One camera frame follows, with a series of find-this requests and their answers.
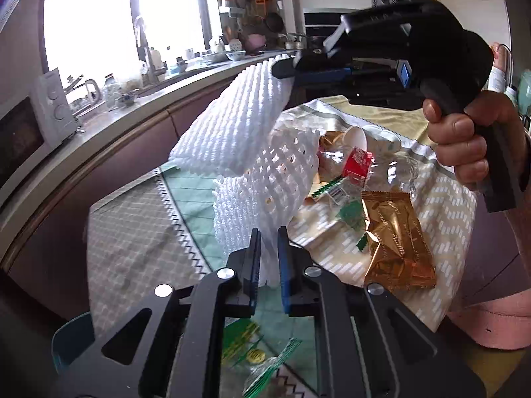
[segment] frying pan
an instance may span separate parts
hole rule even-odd
[[[282,20],[282,16],[276,12],[268,13],[264,18],[264,24],[269,30],[273,31],[273,33],[278,34],[284,31],[284,21]]]

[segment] microwave knob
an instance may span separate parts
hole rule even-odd
[[[58,107],[54,110],[54,118],[58,121],[61,121],[65,116],[68,115],[68,112],[70,111],[70,108],[65,104],[60,104]]]
[[[48,86],[48,97],[52,100],[55,100],[59,97],[59,92],[57,91],[56,85],[49,85]]]

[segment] bowl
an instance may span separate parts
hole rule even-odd
[[[135,100],[136,100],[136,92],[134,91],[122,94],[120,97],[116,99],[120,107],[132,106]]]
[[[248,51],[254,51],[264,46],[266,42],[266,36],[262,36],[261,34],[250,34],[245,41],[245,49]]]
[[[245,57],[245,51],[227,52],[227,57],[229,57],[229,60],[232,61],[240,61],[243,57]]]
[[[205,60],[206,62],[209,62],[209,63],[214,63],[214,62],[222,62],[222,61],[225,61],[227,59],[227,57],[225,57],[225,53],[224,52],[212,52],[212,53],[205,53],[202,55],[203,57],[203,60]]]

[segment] teal chair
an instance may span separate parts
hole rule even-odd
[[[64,324],[51,339],[55,371],[61,373],[95,340],[92,317],[86,312]]]

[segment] metal screw head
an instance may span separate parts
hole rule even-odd
[[[218,271],[218,277],[222,280],[227,280],[229,278],[232,278],[234,276],[235,272],[230,268],[221,268]]]
[[[155,295],[161,298],[167,297],[171,292],[173,292],[173,289],[169,284],[159,284],[155,287]]]
[[[375,295],[375,296],[383,294],[384,290],[385,288],[380,283],[371,283],[367,286],[367,291],[371,295]]]
[[[306,268],[304,270],[304,273],[308,276],[308,277],[318,277],[319,275],[321,275],[321,268],[319,268],[318,266],[309,266],[308,268]]]

